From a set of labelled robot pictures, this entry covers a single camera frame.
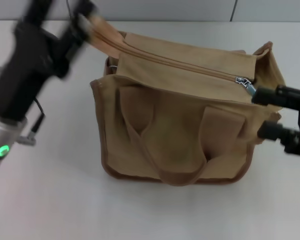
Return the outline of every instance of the zipper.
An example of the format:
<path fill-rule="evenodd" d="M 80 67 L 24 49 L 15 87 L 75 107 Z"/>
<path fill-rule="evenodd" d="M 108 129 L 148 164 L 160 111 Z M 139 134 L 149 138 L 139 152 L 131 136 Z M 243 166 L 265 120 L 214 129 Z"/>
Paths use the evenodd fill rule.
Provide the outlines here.
<path fill-rule="evenodd" d="M 184 62 L 180 62 L 177 60 L 173 60 L 173 59 L 169 59 L 169 58 L 165 58 L 162 56 L 158 56 L 155 54 L 152 54 L 150 52 L 146 52 L 140 49 L 137 49 L 133 46 L 128 45 L 127 43 L 124 43 L 126 46 L 123 46 L 121 44 L 118 44 L 114 41 L 111 41 L 110 39 L 108 39 L 107 37 L 103 36 L 101 33 L 94 31 L 93 33 L 98 39 L 102 40 L 103 42 L 105 42 L 106 44 L 108 44 L 109 46 L 119 50 L 120 52 L 123 52 L 125 54 L 128 55 L 132 55 L 135 56 L 137 58 L 142 58 L 154 63 L 158 63 L 158 64 L 162 64 L 162 65 L 166 65 L 166 66 L 170 66 L 170 67 L 174 67 L 174 68 L 178 68 L 178 69 L 183 69 L 186 71 L 190 71 L 190 72 L 195 72 L 195 73 L 199 73 L 199 74 L 203 74 L 203 75 L 208 75 L 211 77 L 215 77 L 215 78 L 219 78 L 222 80 L 226 80 L 226 81 L 231 81 L 233 83 L 239 84 L 241 86 L 243 86 L 245 88 L 245 90 L 251 95 L 253 96 L 256 92 L 256 89 L 254 88 L 253 84 L 252 84 L 252 80 L 248 79 L 247 77 L 243 77 L 243 76 L 235 76 L 229 73 L 225 73 L 225 72 L 221 72 L 221 71 L 217 71 L 217 70 L 211 70 L 202 66 L 196 66 L 193 64 L 189 64 L 189 63 L 184 63 Z"/>
<path fill-rule="evenodd" d="M 252 84 L 252 82 L 251 82 L 248 78 L 246 78 L 246 77 L 241 77 L 241 76 L 237 76 L 237 77 L 235 78 L 235 82 L 236 82 L 237 84 L 240 84 L 240 85 L 244 86 L 245 90 L 246 90 L 251 96 L 255 95 L 255 93 L 256 93 L 257 90 L 255 89 L 254 85 Z"/>

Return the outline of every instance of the tan canvas tote bag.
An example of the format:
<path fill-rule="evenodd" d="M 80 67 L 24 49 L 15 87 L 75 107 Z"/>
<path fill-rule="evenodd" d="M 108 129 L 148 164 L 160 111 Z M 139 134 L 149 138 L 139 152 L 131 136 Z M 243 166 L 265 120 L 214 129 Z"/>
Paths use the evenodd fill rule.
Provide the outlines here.
<path fill-rule="evenodd" d="M 253 88 L 284 79 L 268 42 L 253 55 L 118 32 L 91 20 L 91 44 L 109 55 L 91 83 L 105 171 L 173 186 L 227 184 L 248 170 L 263 121 L 279 108 L 251 104 Z"/>

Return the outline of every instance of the white table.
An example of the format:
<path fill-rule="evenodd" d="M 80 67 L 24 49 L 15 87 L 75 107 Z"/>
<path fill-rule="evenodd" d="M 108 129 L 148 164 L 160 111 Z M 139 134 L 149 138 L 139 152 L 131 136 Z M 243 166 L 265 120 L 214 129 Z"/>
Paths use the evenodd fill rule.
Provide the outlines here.
<path fill-rule="evenodd" d="M 47 28 L 56 33 L 62 24 Z M 300 88 L 300 23 L 113 24 L 249 53 L 271 40 L 287 85 Z M 13 46 L 11 27 L 0 21 L 0 65 Z M 285 155 L 278 142 L 258 146 L 248 173 L 231 185 L 172 187 L 108 176 L 89 86 L 102 76 L 105 58 L 86 46 L 69 78 L 51 79 L 41 92 L 47 118 L 37 146 L 16 144 L 0 168 L 0 240 L 300 240 L 300 157 Z M 38 113 L 34 105 L 31 123 Z M 281 113 L 285 126 L 297 126 L 295 112 Z"/>

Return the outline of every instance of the bag strap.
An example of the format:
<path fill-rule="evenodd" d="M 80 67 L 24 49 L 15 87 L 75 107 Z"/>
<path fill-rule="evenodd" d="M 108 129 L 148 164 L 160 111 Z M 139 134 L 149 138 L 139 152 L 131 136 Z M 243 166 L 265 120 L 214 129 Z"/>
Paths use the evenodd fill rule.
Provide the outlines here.
<path fill-rule="evenodd" d="M 200 165 L 192 172 L 172 172 L 162 169 L 153 159 L 143 135 L 150 128 L 154 114 L 156 91 L 143 87 L 122 87 L 120 106 L 132 145 L 157 172 L 160 179 L 172 186 L 195 183 L 207 164 L 207 156 L 216 158 L 229 151 L 244 125 L 241 115 L 220 109 L 206 107 L 198 130 L 198 144 L 201 146 Z"/>

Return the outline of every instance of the metal zipper slider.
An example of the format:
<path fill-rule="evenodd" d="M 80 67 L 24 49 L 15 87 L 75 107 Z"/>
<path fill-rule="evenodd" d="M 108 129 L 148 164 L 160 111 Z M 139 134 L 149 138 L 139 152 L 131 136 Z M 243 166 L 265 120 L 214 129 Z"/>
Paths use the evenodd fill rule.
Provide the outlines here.
<path fill-rule="evenodd" d="M 245 78 L 245 77 L 241 77 L 241 76 L 237 76 L 235 78 L 235 82 L 237 84 L 241 84 L 244 86 L 244 88 L 246 89 L 246 91 L 251 95 L 255 95 L 256 93 L 256 89 L 255 87 L 253 86 L 253 84 L 251 83 L 251 81 L 248 79 L 248 78 Z"/>

